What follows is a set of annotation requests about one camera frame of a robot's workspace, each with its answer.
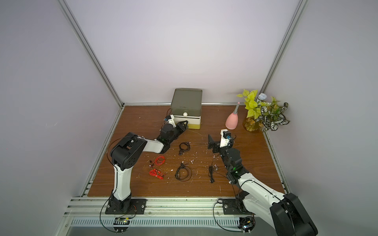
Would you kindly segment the cream drawer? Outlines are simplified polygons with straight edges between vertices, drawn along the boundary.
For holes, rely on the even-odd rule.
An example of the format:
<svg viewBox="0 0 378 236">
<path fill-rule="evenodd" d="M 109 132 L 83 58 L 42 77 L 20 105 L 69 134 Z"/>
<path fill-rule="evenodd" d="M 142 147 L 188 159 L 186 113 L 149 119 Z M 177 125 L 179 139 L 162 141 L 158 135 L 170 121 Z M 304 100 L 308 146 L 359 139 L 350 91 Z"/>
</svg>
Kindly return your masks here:
<svg viewBox="0 0 378 236">
<path fill-rule="evenodd" d="M 175 123 L 188 121 L 188 124 L 201 124 L 201 116 L 194 117 L 194 116 L 174 116 Z"/>
</svg>

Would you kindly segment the olive green top drawer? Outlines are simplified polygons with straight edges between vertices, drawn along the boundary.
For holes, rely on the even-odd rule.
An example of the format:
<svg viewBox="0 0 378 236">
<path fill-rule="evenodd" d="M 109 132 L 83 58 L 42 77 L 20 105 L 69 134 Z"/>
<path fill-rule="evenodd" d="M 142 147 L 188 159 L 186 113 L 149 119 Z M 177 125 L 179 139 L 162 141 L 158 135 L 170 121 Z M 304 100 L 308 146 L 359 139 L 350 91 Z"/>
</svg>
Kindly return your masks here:
<svg viewBox="0 0 378 236">
<path fill-rule="evenodd" d="M 174 116 L 184 116 L 184 114 L 187 114 L 187 116 L 192 117 L 200 117 L 202 113 L 202 107 L 199 109 L 187 109 L 187 108 L 172 108 L 171 114 Z"/>
</svg>

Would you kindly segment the black earphones top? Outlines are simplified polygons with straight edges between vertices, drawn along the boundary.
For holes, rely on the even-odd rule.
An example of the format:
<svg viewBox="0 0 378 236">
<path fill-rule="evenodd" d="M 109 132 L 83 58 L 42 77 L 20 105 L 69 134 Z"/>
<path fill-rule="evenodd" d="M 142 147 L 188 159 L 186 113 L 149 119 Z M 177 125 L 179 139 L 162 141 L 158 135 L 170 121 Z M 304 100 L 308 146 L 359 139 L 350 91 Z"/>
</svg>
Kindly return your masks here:
<svg viewBox="0 0 378 236">
<path fill-rule="evenodd" d="M 185 152 L 188 152 L 191 149 L 189 142 L 182 142 L 179 145 L 179 155 L 183 155 Z"/>
</svg>

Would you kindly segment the black earphones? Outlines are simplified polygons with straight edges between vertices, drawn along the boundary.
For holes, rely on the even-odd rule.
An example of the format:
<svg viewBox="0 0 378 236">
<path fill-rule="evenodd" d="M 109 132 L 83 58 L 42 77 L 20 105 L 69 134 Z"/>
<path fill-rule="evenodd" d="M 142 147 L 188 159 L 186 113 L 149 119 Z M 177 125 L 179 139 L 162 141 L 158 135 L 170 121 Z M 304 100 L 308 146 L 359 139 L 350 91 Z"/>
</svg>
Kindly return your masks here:
<svg viewBox="0 0 378 236">
<path fill-rule="evenodd" d="M 183 155 L 185 152 L 188 152 L 191 149 L 189 142 L 182 142 L 179 145 L 179 155 Z"/>
<path fill-rule="evenodd" d="M 215 182 L 214 173 L 216 173 L 217 170 L 218 168 L 216 167 L 216 165 L 211 165 L 208 167 L 208 177 L 210 178 L 210 183 Z"/>
<path fill-rule="evenodd" d="M 182 162 L 176 170 L 175 179 L 180 182 L 187 182 L 191 179 L 192 174 L 192 169 L 187 164 Z"/>
</svg>

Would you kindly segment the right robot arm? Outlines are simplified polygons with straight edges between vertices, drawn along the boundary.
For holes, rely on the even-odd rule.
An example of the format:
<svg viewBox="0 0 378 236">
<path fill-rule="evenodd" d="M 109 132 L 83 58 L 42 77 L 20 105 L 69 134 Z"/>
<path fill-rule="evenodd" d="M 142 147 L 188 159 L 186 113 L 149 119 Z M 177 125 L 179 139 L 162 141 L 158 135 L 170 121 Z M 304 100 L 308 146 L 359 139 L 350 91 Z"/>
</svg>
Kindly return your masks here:
<svg viewBox="0 0 378 236">
<path fill-rule="evenodd" d="M 226 169 L 226 178 L 237 186 L 236 204 L 243 214 L 256 214 L 272 226 L 279 236 L 316 236 L 318 230 L 299 198 L 283 194 L 259 181 L 242 163 L 240 151 L 233 147 L 231 133 L 221 131 L 220 141 L 208 136 L 208 149 L 218 153 Z"/>
</svg>

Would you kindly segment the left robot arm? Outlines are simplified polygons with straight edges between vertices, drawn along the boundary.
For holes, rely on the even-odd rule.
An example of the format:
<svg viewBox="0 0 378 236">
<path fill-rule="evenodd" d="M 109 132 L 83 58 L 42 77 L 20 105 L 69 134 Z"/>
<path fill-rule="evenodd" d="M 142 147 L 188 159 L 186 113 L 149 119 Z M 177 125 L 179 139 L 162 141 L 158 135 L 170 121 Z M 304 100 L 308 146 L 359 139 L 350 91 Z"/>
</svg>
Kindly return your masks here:
<svg viewBox="0 0 378 236">
<path fill-rule="evenodd" d="M 176 124 L 166 123 L 160 129 L 159 136 L 152 140 L 129 132 L 116 144 L 110 152 L 114 165 L 114 190 L 110 196 L 109 205 L 122 212 L 131 206 L 131 175 L 134 165 L 143 152 L 164 154 L 170 149 L 171 143 L 188 129 L 189 122 Z"/>
</svg>

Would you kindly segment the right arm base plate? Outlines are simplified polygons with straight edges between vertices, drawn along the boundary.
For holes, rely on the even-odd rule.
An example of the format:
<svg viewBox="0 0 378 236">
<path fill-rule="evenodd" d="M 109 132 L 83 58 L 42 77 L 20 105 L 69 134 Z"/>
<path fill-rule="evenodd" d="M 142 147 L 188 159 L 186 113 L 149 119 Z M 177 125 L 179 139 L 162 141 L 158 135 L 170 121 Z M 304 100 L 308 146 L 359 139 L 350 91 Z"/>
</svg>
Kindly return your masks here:
<svg viewBox="0 0 378 236">
<path fill-rule="evenodd" d="M 225 215 L 252 215 L 252 212 L 246 210 L 246 208 L 235 198 L 222 198 L 219 199 L 222 204 L 223 214 Z"/>
</svg>

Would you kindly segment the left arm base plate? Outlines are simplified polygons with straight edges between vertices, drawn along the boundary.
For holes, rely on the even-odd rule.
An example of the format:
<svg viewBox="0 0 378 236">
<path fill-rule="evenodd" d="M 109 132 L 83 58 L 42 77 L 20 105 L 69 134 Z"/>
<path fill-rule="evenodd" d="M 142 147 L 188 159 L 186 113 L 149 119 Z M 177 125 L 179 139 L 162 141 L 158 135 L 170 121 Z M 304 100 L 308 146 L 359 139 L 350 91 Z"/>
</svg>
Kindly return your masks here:
<svg viewBox="0 0 378 236">
<path fill-rule="evenodd" d="M 111 198 L 107 204 L 105 214 L 144 214 L 147 199 L 126 198 L 119 201 Z"/>
</svg>

